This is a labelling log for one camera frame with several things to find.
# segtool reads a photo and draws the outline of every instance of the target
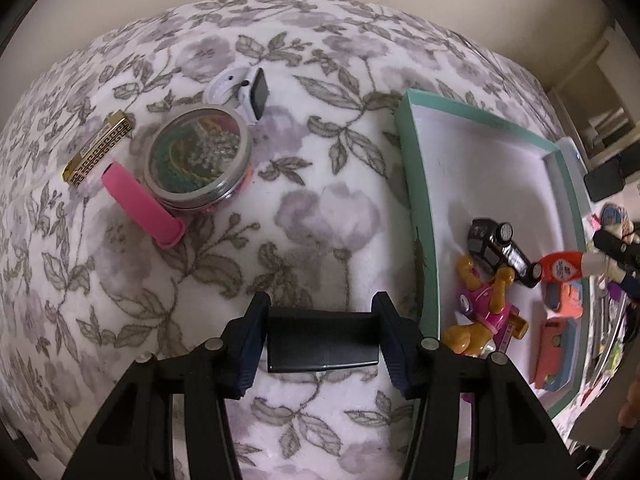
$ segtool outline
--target red toy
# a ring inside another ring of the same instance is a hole
[[[556,392],[569,382],[577,326],[573,319],[552,317],[542,326],[534,386]]]
[[[570,283],[546,283],[545,304],[556,316],[582,317],[582,284]]]

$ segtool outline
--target toy car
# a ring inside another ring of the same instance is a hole
[[[542,326],[540,354],[533,379],[537,389],[556,392],[571,378],[577,325],[573,319],[552,317]]]
[[[545,304],[559,317],[578,319],[582,316],[582,284],[580,282],[546,283]]]
[[[529,323],[520,317],[520,310],[514,304],[507,303],[500,314],[489,311],[493,290],[493,285],[485,283],[473,291],[462,287],[458,293],[458,311],[470,321],[481,323],[494,334],[493,339],[482,349],[482,357],[496,350],[506,352],[511,337],[522,339],[529,329]]]
[[[516,281],[534,288],[542,277],[542,266],[525,256],[513,241],[513,227],[491,218],[474,218],[466,236],[472,258],[488,273],[495,274],[503,266],[516,271]]]

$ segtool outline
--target smartwatch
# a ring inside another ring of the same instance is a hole
[[[238,99],[236,113],[247,124],[257,123],[264,113],[264,106],[269,96],[264,70],[255,66],[227,68],[207,85],[202,101],[207,105],[221,105],[226,104],[234,96]]]

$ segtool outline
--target white box tray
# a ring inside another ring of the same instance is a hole
[[[513,225],[513,239],[531,261],[563,250],[586,250],[581,215],[559,148],[549,140],[491,113],[417,90],[409,90],[396,112],[412,210],[414,236],[425,257],[420,328],[440,336],[463,320],[456,311],[455,273],[466,253],[473,218]],[[582,280],[584,314],[578,320],[572,378],[555,393],[535,390],[551,417],[577,394],[584,369],[590,314],[590,282]],[[508,300],[530,328],[512,340],[507,355],[529,381],[538,358],[540,329],[550,312],[542,286],[514,284]],[[465,476],[470,448],[471,407],[460,403],[458,467]]]

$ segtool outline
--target floral bedspread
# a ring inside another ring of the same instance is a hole
[[[116,147],[136,174],[150,136],[231,64],[264,68],[252,183],[163,251],[101,186],[64,165],[123,109]],[[408,198],[393,111],[437,92],[551,139],[538,81],[471,40],[351,0],[209,0],[97,38],[20,99],[0,137],[0,396],[4,417],[66,463],[143,350],[183,354],[240,316],[256,290],[281,305],[369,310],[387,290],[415,313]],[[188,478],[175,401],[176,477]],[[411,406],[386,368],[267,375],[228,402],[246,480],[398,478]],[[59,473],[42,472],[55,478]]]

